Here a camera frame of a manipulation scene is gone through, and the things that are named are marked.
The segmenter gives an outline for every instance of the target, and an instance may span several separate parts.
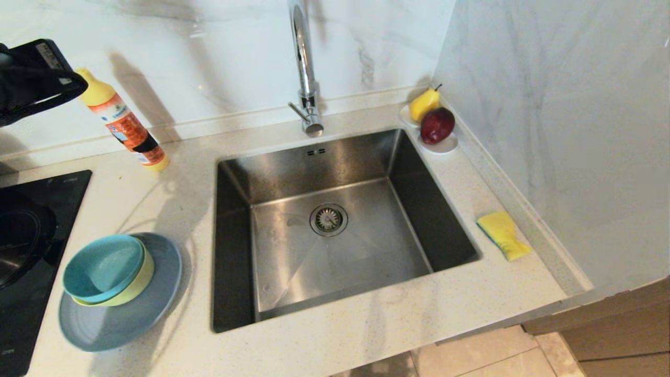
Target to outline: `kitchen sink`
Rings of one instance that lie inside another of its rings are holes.
[[[217,171],[216,332],[478,259],[401,129]]]

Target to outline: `wooden cabinet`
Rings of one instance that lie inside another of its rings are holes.
[[[588,377],[670,377],[670,278],[523,326],[560,332]]]

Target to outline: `drain strainer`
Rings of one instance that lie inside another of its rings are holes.
[[[324,237],[332,237],[342,233],[347,222],[346,211],[335,203],[325,203],[316,207],[310,216],[312,230]]]

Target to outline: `marble backsplash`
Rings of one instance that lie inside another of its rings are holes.
[[[427,85],[454,6],[306,3],[325,99]],[[299,89],[286,0],[5,1],[0,35],[9,47],[53,39],[73,67],[111,83],[148,126],[285,107]],[[268,123],[297,119],[288,107],[281,114]],[[0,156],[106,133],[73,101],[0,130]]]
[[[435,71],[596,286],[584,302],[670,273],[668,14],[667,0],[457,0]]]

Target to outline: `yellow pear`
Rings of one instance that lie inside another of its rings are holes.
[[[438,89],[441,86],[442,84],[438,85],[435,89],[428,89],[409,104],[409,115],[412,117],[412,120],[421,123],[423,116],[428,111],[440,107],[440,92],[438,92]]]

